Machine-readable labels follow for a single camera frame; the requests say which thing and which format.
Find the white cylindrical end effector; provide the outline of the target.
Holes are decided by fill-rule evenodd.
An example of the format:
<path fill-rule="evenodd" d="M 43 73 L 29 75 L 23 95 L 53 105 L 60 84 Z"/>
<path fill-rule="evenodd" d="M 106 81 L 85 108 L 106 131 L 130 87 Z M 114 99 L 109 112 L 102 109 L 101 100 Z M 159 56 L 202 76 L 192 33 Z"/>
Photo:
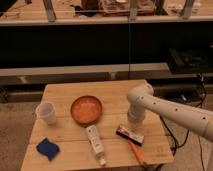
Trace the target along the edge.
<path fill-rule="evenodd" d="M 130 126 L 137 128 L 145 119 L 145 109 L 131 105 L 128 109 L 127 118 Z"/>

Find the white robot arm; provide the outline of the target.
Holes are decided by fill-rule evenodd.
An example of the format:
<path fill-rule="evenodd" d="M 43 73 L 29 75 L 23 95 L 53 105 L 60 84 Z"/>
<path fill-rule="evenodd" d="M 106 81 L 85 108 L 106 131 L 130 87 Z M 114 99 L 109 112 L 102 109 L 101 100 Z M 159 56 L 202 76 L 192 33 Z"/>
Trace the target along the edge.
<path fill-rule="evenodd" d="M 212 111 L 164 100 L 155 97 L 153 93 L 154 90 L 148 83 L 127 93 L 130 103 L 128 117 L 131 122 L 143 121 L 145 110 L 150 110 L 213 142 Z"/>

